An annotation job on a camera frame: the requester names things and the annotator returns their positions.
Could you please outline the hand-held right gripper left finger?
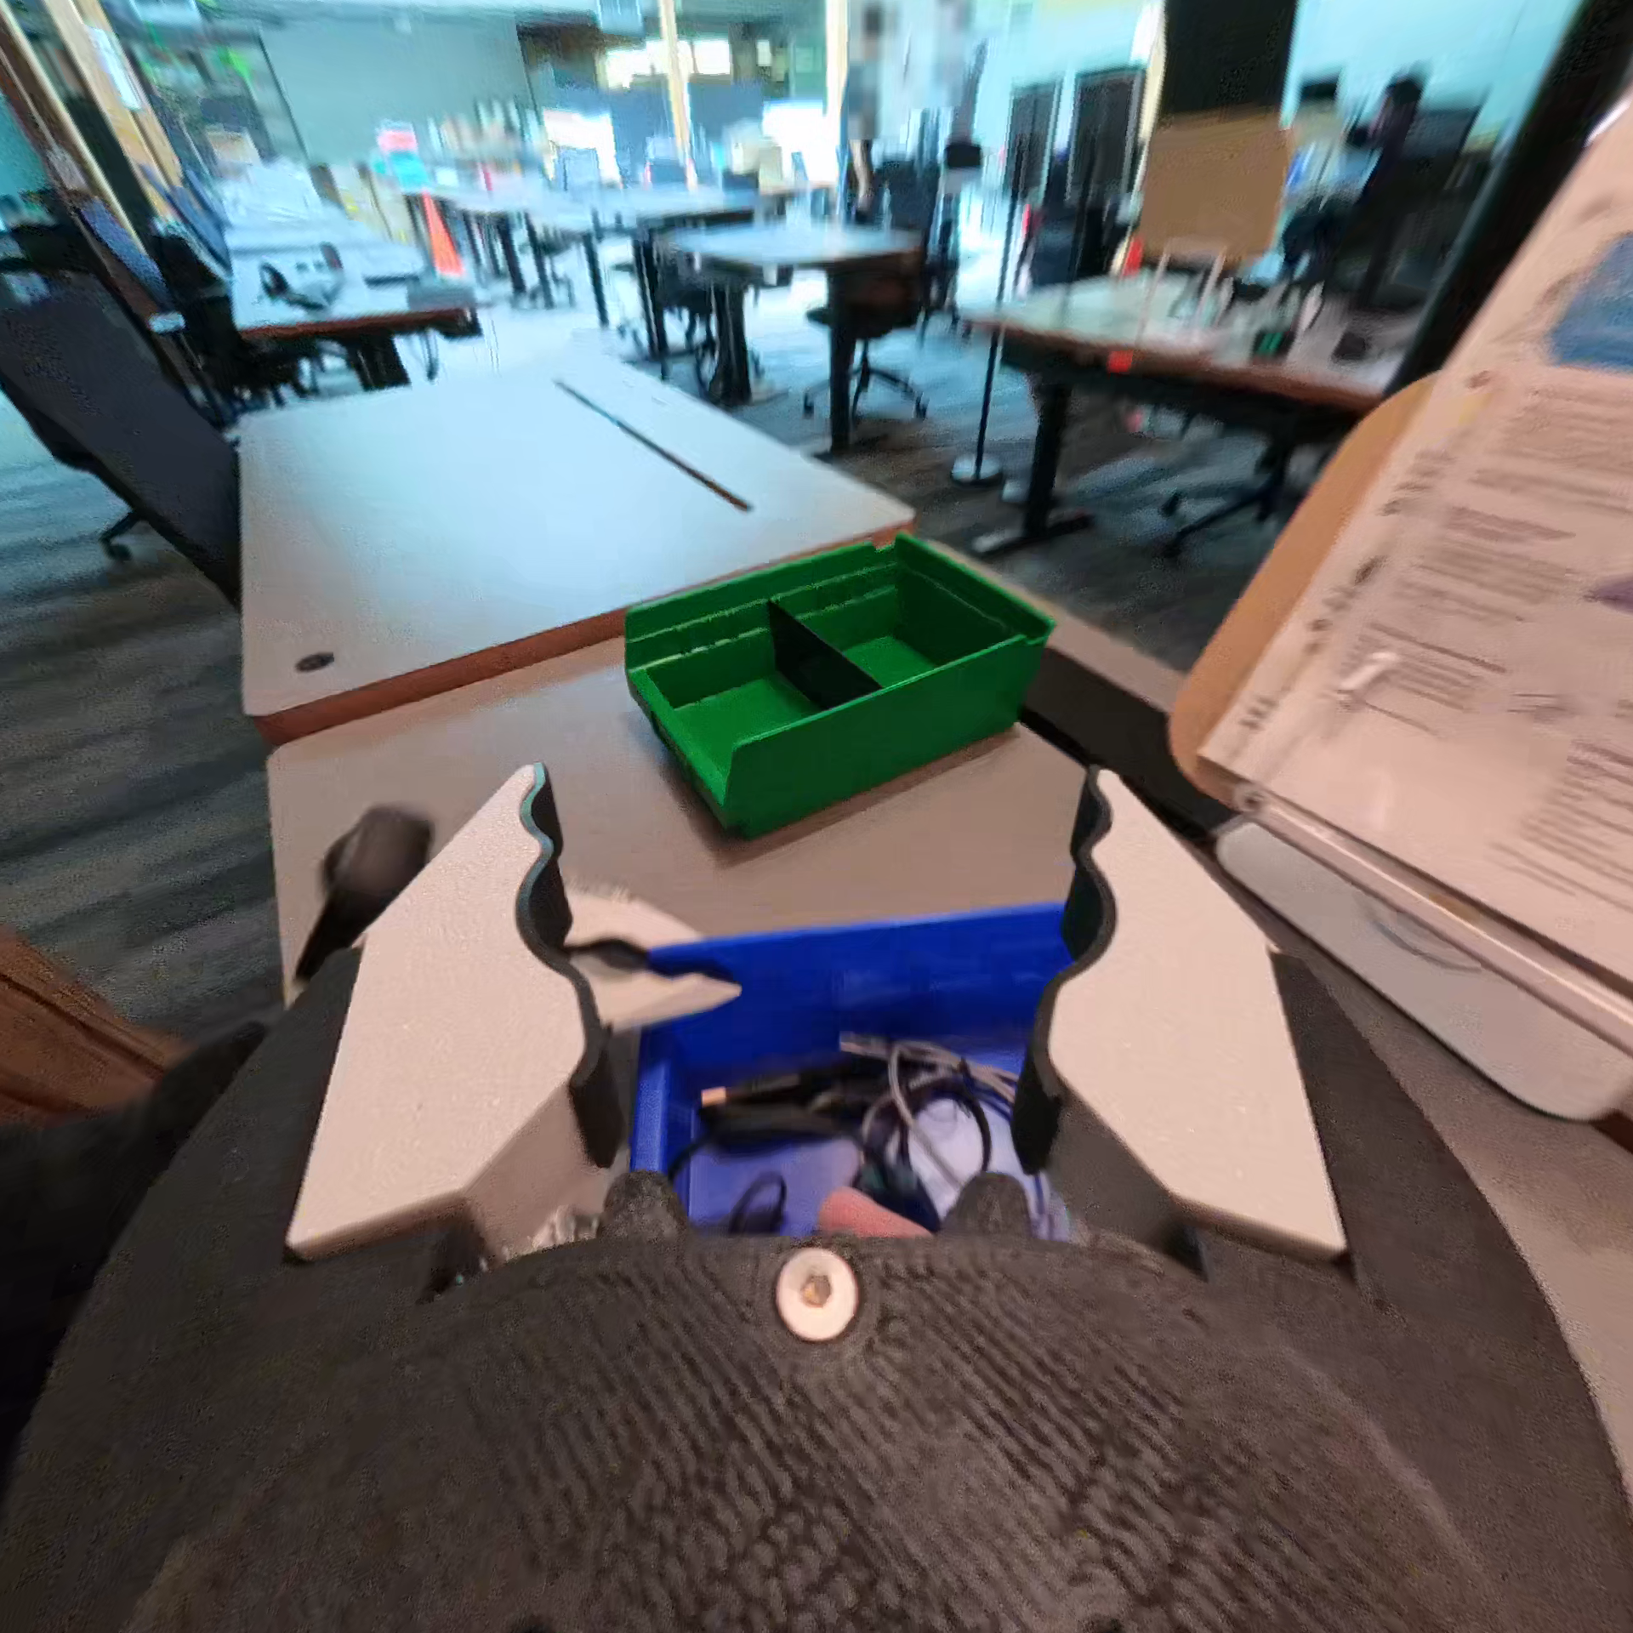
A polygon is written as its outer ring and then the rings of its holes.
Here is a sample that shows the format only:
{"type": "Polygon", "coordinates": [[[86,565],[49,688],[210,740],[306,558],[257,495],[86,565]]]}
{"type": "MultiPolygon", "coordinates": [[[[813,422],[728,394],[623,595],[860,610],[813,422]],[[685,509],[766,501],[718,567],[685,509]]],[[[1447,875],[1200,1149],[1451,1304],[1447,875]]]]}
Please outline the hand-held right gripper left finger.
{"type": "Polygon", "coordinates": [[[549,771],[523,766],[366,933],[294,1256],[453,1228],[510,1259],[603,1211],[626,1110],[599,1001],[566,954],[560,851],[549,771]]]}

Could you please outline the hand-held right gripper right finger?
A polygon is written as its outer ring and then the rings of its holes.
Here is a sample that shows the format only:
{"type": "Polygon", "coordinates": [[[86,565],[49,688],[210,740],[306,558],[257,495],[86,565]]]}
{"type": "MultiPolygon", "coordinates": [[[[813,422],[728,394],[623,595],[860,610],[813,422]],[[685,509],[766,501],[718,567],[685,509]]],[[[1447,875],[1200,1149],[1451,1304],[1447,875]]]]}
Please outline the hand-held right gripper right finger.
{"type": "Polygon", "coordinates": [[[1272,941],[1112,771],[1070,841],[1068,968],[1035,1013],[1013,1147],[1076,1232],[1348,1250],[1272,941]]]}

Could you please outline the black braided cable orange plugs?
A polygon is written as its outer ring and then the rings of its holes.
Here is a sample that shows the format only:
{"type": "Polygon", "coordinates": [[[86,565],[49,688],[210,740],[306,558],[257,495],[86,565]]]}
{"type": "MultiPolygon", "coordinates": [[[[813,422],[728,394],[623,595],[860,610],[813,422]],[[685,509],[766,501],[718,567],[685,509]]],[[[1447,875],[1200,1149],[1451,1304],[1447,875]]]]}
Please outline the black braided cable orange plugs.
{"type": "Polygon", "coordinates": [[[700,1094],[698,1129],[663,1164],[669,1184],[704,1154],[745,1154],[829,1145],[854,1154],[848,1188],[914,1226],[938,1230],[941,1211],[916,1156],[957,1189],[965,1176],[934,1153],[932,1106],[963,1112],[976,1135],[974,1172],[994,1170],[994,1121],[1015,1112],[1015,1077],[959,1053],[897,1048],[844,1053],[819,1067],[755,1075],[700,1094]]]}

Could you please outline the blue plastic bin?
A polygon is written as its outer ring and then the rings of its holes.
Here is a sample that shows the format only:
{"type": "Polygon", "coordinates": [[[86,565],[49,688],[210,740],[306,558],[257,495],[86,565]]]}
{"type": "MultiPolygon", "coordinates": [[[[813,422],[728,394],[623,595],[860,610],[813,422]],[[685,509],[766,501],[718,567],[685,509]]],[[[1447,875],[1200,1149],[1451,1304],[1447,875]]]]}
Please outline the blue plastic bin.
{"type": "MultiPolygon", "coordinates": [[[[965,1055],[1013,1075],[1025,1063],[1035,1011],[1068,966],[1060,904],[1025,904],[906,921],[770,931],[679,945],[652,954],[661,974],[708,974],[741,995],[710,1013],[650,1026],[640,1042],[632,1114],[632,1170],[663,1164],[696,1133],[706,1088],[768,1073],[819,1067],[846,1053],[908,1048],[965,1055]]],[[[1015,1178],[1033,1232],[1066,1238],[1070,1219],[1048,1182],[1029,1174],[1011,1119],[994,1121],[990,1174],[1015,1178]]],[[[965,1184],[980,1178],[976,1135],[949,1104],[926,1118],[932,1149],[965,1184]]],[[[916,1156],[941,1211],[961,1189],[916,1156]]],[[[846,1145],[704,1154],[677,1184],[693,1223],[714,1232],[805,1236],[827,1197],[848,1186],[846,1145]]]]}

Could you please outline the white desk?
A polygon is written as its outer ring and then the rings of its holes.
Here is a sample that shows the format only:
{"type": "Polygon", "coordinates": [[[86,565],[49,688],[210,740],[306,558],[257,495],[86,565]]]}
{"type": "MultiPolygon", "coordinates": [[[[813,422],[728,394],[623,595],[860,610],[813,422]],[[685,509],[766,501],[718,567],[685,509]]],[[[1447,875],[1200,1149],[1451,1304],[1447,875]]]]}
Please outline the white desk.
{"type": "MultiPolygon", "coordinates": [[[[418,810],[446,840],[531,762],[558,779],[566,871],[704,935],[1062,900],[1085,777],[1068,752],[1015,727],[739,843],[671,766],[626,692],[623,643],[605,641],[273,752],[284,964],[321,904],[321,855],[364,810],[418,810]]],[[[1630,1151],[1519,1104],[1276,913],[1251,898],[1245,908],[1332,991],[1494,1205],[1630,1477],[1630,1151]]]]}

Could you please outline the green plastic bin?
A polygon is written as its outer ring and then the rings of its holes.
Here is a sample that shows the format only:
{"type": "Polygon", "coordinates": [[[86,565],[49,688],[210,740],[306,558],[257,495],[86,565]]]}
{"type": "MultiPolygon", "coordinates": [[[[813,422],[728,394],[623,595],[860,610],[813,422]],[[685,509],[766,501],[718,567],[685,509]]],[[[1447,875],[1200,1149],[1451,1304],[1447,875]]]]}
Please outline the green plastic bin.
{"type": "Polygon", "coordinates": [[[1054,630],[969,562],[901,534],[632,606],[626,684],[720,824],[761,838],[1011,729],[1054,630]],[[770,598],[883,690],[813,709],[776,670],[770,598]]]}

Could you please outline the black bin divider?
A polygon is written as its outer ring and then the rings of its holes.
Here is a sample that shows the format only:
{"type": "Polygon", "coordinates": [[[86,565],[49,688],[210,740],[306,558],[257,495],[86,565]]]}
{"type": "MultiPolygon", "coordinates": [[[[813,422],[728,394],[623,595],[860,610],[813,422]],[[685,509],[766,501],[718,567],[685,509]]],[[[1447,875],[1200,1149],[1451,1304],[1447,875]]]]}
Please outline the black bin divider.
{"type": "Polygon", "coordinates": [[[813,709],[844,707],[883,690],[879,680],[780,598],[770,598],[766,612],[776,670],[813,709]]]}

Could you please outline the white table brown edge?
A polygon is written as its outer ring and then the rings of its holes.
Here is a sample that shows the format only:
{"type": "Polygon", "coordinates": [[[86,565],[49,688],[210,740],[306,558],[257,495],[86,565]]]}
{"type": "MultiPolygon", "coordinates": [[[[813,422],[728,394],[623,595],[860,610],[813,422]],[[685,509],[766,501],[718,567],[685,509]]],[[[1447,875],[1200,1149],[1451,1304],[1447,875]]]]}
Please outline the white table brown edge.
{"type": "Polygon", "coordinates": [[[906,501],[593,354],[263,414],[238,470],[242,701],[275,746],[914,523],[906,501]]]}

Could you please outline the document stand with instruction sheets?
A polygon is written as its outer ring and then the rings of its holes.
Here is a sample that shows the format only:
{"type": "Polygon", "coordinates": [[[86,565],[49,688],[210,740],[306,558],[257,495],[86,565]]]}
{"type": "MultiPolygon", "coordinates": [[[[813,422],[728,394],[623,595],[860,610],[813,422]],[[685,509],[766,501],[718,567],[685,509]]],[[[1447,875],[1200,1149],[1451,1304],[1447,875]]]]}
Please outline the document stand with instruction sheets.
{"type": "Polygon", "coordinates": [[[1632,970],[1630,225],[1624,97],[1200,744],[1299,838],[1449,892],[1474,952],[1604,987],[1632,970]]]}

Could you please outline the dark table black legs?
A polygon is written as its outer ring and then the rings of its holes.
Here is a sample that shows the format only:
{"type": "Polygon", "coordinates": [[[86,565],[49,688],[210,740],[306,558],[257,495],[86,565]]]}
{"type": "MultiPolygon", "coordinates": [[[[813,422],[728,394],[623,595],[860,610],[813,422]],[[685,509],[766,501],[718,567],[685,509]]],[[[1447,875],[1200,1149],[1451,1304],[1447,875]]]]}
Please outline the dark table black legs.
{"type": "Polygon", "coordinates": [[[667,235],[667,247],[714,276],[776,280],[821,272],[817,309],[829,338],[829,458],[852,449],[856,404],[873,381],[893,385],[918,418],[928,408],[912,383],[871,361],[871,346],[920,328],[930,278],[926,235],[848,223],[788,223],[695,229],[667,235]]]}

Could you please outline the wooden table black legs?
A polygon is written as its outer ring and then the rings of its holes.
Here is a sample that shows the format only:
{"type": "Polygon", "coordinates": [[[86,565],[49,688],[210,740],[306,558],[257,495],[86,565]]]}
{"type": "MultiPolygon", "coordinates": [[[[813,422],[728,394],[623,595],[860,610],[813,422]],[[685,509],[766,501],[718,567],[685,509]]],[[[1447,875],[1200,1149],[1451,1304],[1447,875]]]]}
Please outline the wooden table black legs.
{"type": "Polygon", "coordinates": [[[1396,389],[1410,350],[1404,317],[1354,317],[1330,301],[1276,352],[1258,342],[1278,303],[1249,307],[1247,322],[1177,317],[1181,280],[1083,278],[1027,297],[965,309],[965,324],[996,340],[996,357],[1039,390],[1033,462],[1019,521],[973,542],[980,560],[1091,528],[1093,515],[1056,497],[1070,406],[1087,396],[1214,422],[1258,445],[1254,478],[1212,511],[1181,521],[1186,495],[1161,507],[1169,530],[1159,554],[1182,556],[1216,525],[1252,511],[1260,523],[1289,513],[1293,460],[1336,445],[1396,389]]]}

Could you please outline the black monitor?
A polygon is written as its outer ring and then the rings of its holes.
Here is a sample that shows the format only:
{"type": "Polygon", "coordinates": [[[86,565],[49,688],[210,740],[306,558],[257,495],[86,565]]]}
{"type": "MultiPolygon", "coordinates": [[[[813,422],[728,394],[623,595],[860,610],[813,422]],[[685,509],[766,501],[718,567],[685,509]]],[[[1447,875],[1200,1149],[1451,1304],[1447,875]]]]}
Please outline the black monitor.
{"type": "Polygon", "coordinates": [[[1068,184],[1087,235],[1103,237],[1107,221],[1132,192],[1146,89],[1144,66],[1076,77],[1068,184]]]}
{"type": "Polygon", "coordinates": [[[1019,231],[1031,235],[1046,202],[1056,155],[1056,122],[1064,79],[1037,79],[1013,87],[1008,120],[1008,180],[1019,182],[1019,231]]]}

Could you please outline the brown cardboard box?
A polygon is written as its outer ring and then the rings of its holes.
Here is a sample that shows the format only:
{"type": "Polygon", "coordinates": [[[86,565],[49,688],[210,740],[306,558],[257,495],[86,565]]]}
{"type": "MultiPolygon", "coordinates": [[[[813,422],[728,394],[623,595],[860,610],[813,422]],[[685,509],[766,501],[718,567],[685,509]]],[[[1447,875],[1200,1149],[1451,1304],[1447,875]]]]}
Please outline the brown cardboard box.
{"type": "Polygon", "coordinates": [[[1272,250],[1293,134],[1278,111],[1171,116],[1157,122],[1140,184],[1146,260],[1221,258],[1245,266],[1272,250]]]}

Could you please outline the black pole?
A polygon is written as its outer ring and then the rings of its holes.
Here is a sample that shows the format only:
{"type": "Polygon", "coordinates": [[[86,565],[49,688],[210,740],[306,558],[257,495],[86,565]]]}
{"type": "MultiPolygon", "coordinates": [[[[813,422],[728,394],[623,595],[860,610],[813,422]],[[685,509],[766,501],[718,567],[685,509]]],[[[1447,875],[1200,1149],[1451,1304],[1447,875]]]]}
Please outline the black pole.
{"type": "Polygon", "coordinates": [[[1583,2],[1530,112],[1464,221],[1385,394],[1449,361],[1593,134],[1630,91],[1630,77],[1632,4],[1583,2]]]}

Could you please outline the black box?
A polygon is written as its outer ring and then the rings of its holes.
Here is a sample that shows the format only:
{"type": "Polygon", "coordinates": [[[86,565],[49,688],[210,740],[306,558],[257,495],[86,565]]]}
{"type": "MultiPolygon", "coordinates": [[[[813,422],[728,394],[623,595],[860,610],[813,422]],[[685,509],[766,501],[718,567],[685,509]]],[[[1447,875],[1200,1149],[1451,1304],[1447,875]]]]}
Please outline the black box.
{"type": "Polygon", "coordinates": [[[1167,2],[1157,120],[1280,111],[1297,2],[1167,2]]]}

